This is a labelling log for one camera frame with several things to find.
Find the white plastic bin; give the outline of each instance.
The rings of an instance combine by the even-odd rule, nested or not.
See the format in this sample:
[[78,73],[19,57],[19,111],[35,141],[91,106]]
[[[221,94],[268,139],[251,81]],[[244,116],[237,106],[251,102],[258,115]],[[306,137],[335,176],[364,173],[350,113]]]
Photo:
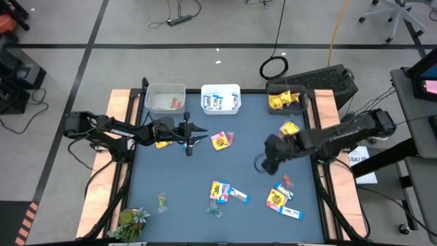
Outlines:
[[[203,96],[206,94],[237,94],[237,107],[230,110],[219,110],[219,109],[205,109],[203,107]],[[238,110],[241,107],[241,92],[240,86],[236,84],[227,84],[227,85],[204,85],[201,89],[200,96],[200,105],[203,109],[203,112],[207,115],[231,115],[238,113]]]
[[[171,101],[176,98],[182,103],[179,109],[171,108]],[[144,105],[150,113],[179,114],[185,112],[185,85],[150,84],[145,93]]]

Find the blue table surface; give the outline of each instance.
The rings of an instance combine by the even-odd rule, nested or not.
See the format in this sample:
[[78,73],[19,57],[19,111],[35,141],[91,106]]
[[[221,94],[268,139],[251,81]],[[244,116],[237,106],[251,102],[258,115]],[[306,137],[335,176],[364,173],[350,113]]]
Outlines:
[[[260,174],[253,167],[254,158],[264,152],[267,136],[278,134],[284,122],[290,120],[300,129],[305,128],[301,115],[269,115],[266,103],[265,94],[243,94],[236,115],[206,115],[200,107],[200,94],[187,94],[186,111],[191,113],[191,122],[208,129],[209,136],[221,131],[234,132],[234,144],[216,151],[208,137],[193,148],[192,156],[186,156],[176,142],[162,149],[137,146],[128,207],[143,207],[151,214],[139,241],[323,242],[310,158],[282,163],[273,176]],[[144,108],[141,121],[146,113]],[[172,117],[175,124],[182,121],[182,115]],[[266,206],[271,188],[283,182],[284,174],[294,183],[291,188],[294,199],[285,206],[302,211],[302,220]],[[219,204],[222,217],[205,213],[214,180],[224,180],[250,195],[249,203],[229,196],[228,203]],[[158,212],[160,193],[167,198],[168,210],[163,213]]]

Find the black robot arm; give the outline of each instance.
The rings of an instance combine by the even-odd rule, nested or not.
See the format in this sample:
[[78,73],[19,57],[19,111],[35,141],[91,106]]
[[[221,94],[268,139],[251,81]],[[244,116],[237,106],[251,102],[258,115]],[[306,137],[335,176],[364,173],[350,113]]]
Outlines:
[[396,124],[389,113],[381,109],[368,111],[350,121],[324,129],[300,131],[280,139],[270,135],[264,142],[266,160],[262,167],[273,175],[279,163],[292,158],[317,154],[317,158],[328,161],[346,148],[369,137],[388,137],[396,131]]
[[[152,120],[151,123],[136,127],[106,115],[94,115],[88,111],[72,112],[65,116],[64,136],[71,139],[86,139],[90,146],[101,146],[108,149],[113,160],[117,162],[131,161],[132,152],[128,140],[137,144],[150,146],[160,141],[176,141],[187,144],[186,155],[193,154],[193,144],[207,135],[192,137],[192,132],[206,132],[188,120],[190,113],[185,112],[184,121],[178,127],[174,126],[173,118],[163,117]],[[122,138],[113,138],[106,133],[113,133]]]

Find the wooden table edge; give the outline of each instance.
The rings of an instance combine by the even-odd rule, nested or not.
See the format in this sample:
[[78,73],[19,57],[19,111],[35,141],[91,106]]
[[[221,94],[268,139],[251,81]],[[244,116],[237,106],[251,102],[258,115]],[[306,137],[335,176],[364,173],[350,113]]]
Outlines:
[[[113,116],[117,120],[124,121],[126,111],[128,107],[128,101],[130,96],[130,90],[112,90],[111,97],[108,103],[107,115]],[[315,102],[318,108],[320,124],[322,128],[326,128],[340,123],[337,107],[334,100],[334,94],[332,90],[315,90]],[[136,112],[139,106],[139,100],[134,101],[134,107],[132,108],[131,124],[135,123]],[[315,115],[311,108],[311,102],[309,103],[308,115],[310,126],[315,127]],[[94,161],[94,169],[99,170],[110,159],[109,153],[102,152],[97,153]],[[349,158],[347,154],[340,154],[339,159],[349,165]],[[358,194],[352,174],[341,164],[333,163],[330,167],[332,176],[335,199],[339,210],[343,213],[345,218],[349,221],[351,226],[361,235],[366,234],[365,224],[363,221],[363,215],[361,213],[361,205],[359,204]],[[80,237],[88,233],[94,224],[99,220],[103,212],[106,210],[109,204],[109,196],[113,184],[113,178],[115,174],[115,165],[108,167],[95,177],[93,182],[88,188],[87,197],[83,206],[81,220],[79,222],[76,237]],[[126,165],[122,166],[122,172],[118,188],[123,182],[126,174]],[[322,178],[322,183],[326,185],[326,181]],[[327,205],[324,205],[325,213],[328,224],[328,231],[330,238],[336,239],[335,226],[332,212]],[[112,223],[110,230],[114,230],[117,227],[118,215],[120,212],[120,204],[117,206],[113,213]],[[344,239],[348,236],[343,231]]]

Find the yellow snack bag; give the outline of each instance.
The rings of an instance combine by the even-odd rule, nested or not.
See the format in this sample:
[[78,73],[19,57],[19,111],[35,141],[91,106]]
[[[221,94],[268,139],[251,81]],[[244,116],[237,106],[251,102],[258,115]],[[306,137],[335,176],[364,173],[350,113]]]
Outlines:
[[281,192],[272,189],[267,197],[267,207],[279,211],[281,206],[285,206],[287,198]]
[[221,132],[211,137],[212,145],[216,150],[221,150],[229,146],[226,134]]
[[291,92],[289,90],[279,94],[279,97],[281,98],[283,104],[287,104],[287,103],[292,102],[292,95],[291,95]]
[[281,98],[276,95],[268,95],[268,104],[272,109],[282,109],[283,105]]
[[172,141],[162,141],[162,142],[155,142],[157,148],[164,148],[165,146],[168,146],[169,144],[172,144]]
[[212,182],[210,198],[217,200],[219,198],[219,196],[220,196],[220,182],[214,181],[214,182]]
[[294,103],[294,102],[298,102],[299,103],[299,96],[300,96],[300,93],[293,93],[291,95],[291,98],[292,98],[291,103]]
[[286,122],[280,129],[284,135],[297,133],[300,129],[293,122]]

